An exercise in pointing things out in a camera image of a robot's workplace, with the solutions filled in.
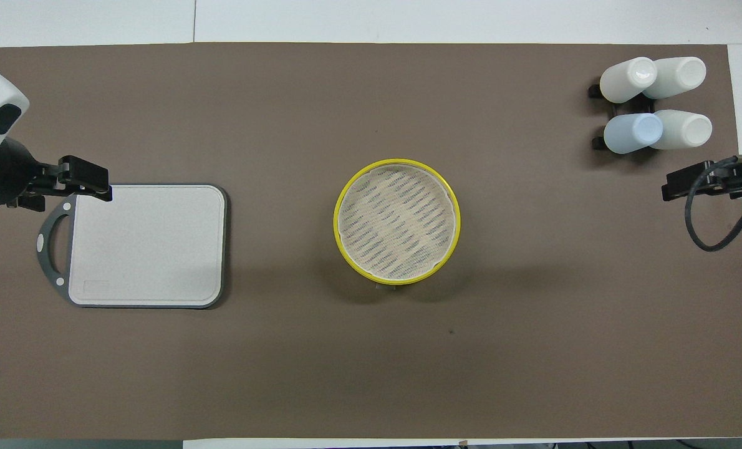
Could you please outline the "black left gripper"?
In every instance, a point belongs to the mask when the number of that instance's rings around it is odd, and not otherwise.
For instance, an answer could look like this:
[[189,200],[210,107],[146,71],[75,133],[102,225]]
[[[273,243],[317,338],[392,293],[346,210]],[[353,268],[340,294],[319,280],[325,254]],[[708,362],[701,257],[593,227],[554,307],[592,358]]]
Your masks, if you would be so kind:
[[[23,144],[6,137],[0,144],[0,206],[46,210],[44,196],[60,196],[55,181],[46,176],[47,164],[38,162]],[[72,155],[59,160],[59,181],[90,190],[91,196],[104,202],[113,200],[113,190],[106,168]]]

